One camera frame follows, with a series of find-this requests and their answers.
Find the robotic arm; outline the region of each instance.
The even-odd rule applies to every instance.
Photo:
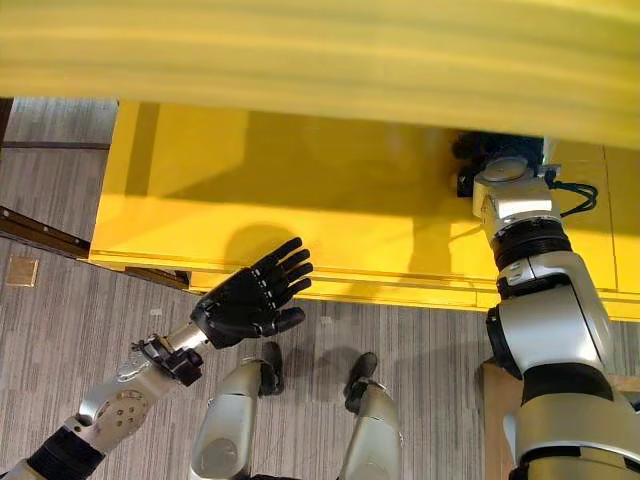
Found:
[[[498,365],[524,380],[510,479],[638,480],[640,417],[606,377],[608,317],[553,205],[557,167],[521,153],[495,149],[473,181],[500,270],[487,331]]]
[[[268,337],[304,318],[299,308],[280,310],[311,281],[313,267],[299,238],[290,240],[255,265],[244,268],[205,295],[190,321],[167,336],[152,335],[133,345],[116,374],[93,387],[78,413],[69,417],[31,457],[5,480],[81,480],[132,435],[149,409],[179,384],[201,377],[202,356],[244,338]]]

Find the wire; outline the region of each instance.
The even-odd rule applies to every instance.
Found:
[[[567,192],[577,193],[586,198],[580,205],[573,207],[566,212],[562,212],[560,216],[562,218],[568,217],[576,213],[584,213],[596,208],[598,204],[598,189],[593,185],[586,183],[574,183],[574,182],[560,182],[558,180],[547,181],[551,190],[565,190]]]

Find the yellow panel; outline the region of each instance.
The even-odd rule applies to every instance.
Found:
[[[640,152],[607,147],[605,154],[618,289],[640,293]]]
[[[640,147],[637,0],[3,0],[0,94]]]
[[[496,268],[470,200],[451,186],[454,136],[123,102],[90,260],[228,274],[300,235],[317,268],[315,298],[485,308],[495,303]],[[603,150],[560,143],[556,159],[563,178],[601,189],[598,208],[567,225],[597,287],[613,291]],[[557,200],[567,209],[579,198]]]
[[[191,291],[207,292],[228,277],[221,273],[195,272],[191,275]],[[314,279],[313,285],[299,295],[303,299],[342,302],[407,305],[416,307],[476,310],[476,294],[472,291],[439,288],[418,288],[378,282],[336,282]]]

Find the black cable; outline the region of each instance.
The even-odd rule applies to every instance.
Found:
[[[588,212],[596,208],[596,205],[598,204],[598,189],[596,187],[586,183],[560,182],[555,179],[555,176],[556,174],[554,171],[549,171],[545,175],[545,181],[547,182],[550,190],[565,190],[567,192],[577,193],[578,195],[582,195],[586,198],[586,200],[581,204],[567,210],[566,212],[562,212],[560,214],[562,218],[575,213]]]

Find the gray carpet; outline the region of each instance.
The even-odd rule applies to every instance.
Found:
[[[73,108],[73,102],[18,102],[12,140],[23,134],[31,140],[108,139],[113,115],[105,102],[82,103],[82,108]],[[62,113],[52,113],[56,105]],[[52,116],[57,127],[39,127],[38,135],[36,127],[19,125],[37,125]],[[90,152],[3,152],[0,203],[90,238],[104,161],[104,154]],[[83,393],[124,361],[131,341],[169,332],[187,319],[196,301],[188,293],[5,240],[0,240],[2,279],[11,254],[36,256],[40,268],[35,288],[0,284],[0,471],[30,454],[75,413]],[[354,424],[340,392],[351,362],[371,350],[381,361],[378,379],[399,405],[403,478],[484,478],[478,367],[490,349],[483,314],[298,305],[308,320],[278,337],[288,388],[283,396],[260,403],[255,473],[337,477]],[[615,324],[613,331],[617,373],[640,374],[640,329]],[[259,349],[260,342],[246,341],[211,353],[204,378],[162,400],[92,478],[186,478],[191,445],[216,383]]]

